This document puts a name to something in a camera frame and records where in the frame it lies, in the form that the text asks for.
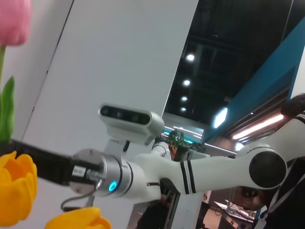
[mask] depth camera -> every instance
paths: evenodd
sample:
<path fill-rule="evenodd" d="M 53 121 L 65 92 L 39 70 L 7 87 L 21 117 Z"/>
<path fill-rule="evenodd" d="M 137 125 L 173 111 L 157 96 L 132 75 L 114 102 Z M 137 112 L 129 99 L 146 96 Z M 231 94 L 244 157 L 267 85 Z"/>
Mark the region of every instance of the depth camera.
<path fill-rule="evenodd" d="M 119 140 L 149 145 L 164 130 L 163 119 L 154 112 L 102 104 L 98 114 L 106 124 L 108 135 Z"/>

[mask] person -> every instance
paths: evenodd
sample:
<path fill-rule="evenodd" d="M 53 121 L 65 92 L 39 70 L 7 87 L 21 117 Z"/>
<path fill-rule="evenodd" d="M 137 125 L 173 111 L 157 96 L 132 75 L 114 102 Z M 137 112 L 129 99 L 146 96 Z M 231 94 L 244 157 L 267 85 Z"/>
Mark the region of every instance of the person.
<path fill-rule="evenodd" d="M 292 98 L 281 108 L 281 114 L 284 116 L 283 125 L 304 111 L 305 94 Z M 258 190 L 255 197 L 245 197 L 243 193 L 244 187 L 237 187 L 235 189 L 233 203 L 244 209 L 259 210 L 263 206 L 267 206 L 267 211 L 263 212 L 260 216 L 261 218 L 266 216 L 265 223 L 261 224 L 260 222 L 260 226 L 256 228 L 254 223 L 253 228 L 303 228 L 303 217 L 305 216 L 305 179 L 302 180 L 301 178 L 305 174 L 305 157 L 289 161 L 287 166 L 290 167 L 290 171 L 280 187 L 272 190 Z M 273 198 L 276 204 L 270 206 Z"/>

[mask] green leaf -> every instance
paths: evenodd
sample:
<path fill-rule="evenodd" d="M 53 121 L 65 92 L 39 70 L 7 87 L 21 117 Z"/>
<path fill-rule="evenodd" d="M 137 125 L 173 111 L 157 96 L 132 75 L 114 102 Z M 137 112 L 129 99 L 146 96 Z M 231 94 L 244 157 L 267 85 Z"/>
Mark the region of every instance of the green leaf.
<path fill-rule="evenodd" d="M 5 84 L 1 93 L 1 116 L 0 116 L 0 142 L 9 141 L 14 130 L 14 88 L 15 81 L 12 76 Z"/>

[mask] label sticker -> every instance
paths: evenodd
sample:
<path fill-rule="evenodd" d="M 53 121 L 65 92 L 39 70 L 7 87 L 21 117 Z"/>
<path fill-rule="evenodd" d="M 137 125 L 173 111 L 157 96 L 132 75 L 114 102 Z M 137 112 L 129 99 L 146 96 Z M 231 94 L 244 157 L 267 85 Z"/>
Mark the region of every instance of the label sticker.
<path fill-rule="evenodd" d="M 72 176 L 83 177 L 86 173 L 86 168 L 81 166 L 74 166 Z"/>

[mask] black clothing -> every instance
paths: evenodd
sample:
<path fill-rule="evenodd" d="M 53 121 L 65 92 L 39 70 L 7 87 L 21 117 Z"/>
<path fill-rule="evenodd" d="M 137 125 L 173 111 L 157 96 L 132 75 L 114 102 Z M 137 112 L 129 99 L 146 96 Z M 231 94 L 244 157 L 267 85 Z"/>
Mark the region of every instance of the black clothing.
<path fill-rule="evenodd" d="M 305 174 L 305 160 L 297 159 L 286 180 L 280 187 L 277 201 L 292 189 Z M 305 179 L 301 181 L 288 198 L 266 218 L 264 229 L 304 228 L 305 219 Z"/>

